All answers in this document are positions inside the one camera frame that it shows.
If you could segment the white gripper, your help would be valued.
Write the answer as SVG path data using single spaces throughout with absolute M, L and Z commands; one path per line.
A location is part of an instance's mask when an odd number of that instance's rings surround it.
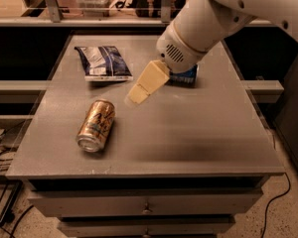
M 202 25 L 174 20 L 159 37 L 156 49 L 161 60 L 151 60 L 126 96 L 132 105 L 144 102 L 170 78 L 170 70 L 181 73 L 189 70 L 207 53 L 201 36 Z

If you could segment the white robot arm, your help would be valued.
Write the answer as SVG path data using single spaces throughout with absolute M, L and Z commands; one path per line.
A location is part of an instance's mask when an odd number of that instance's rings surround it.
M 259 18 L 298 43 L 298 0 L 189 0 L 156 43 L 150 61 L 127 94 L 141 104 L 170 78 L 199 62 L 220 40 Z

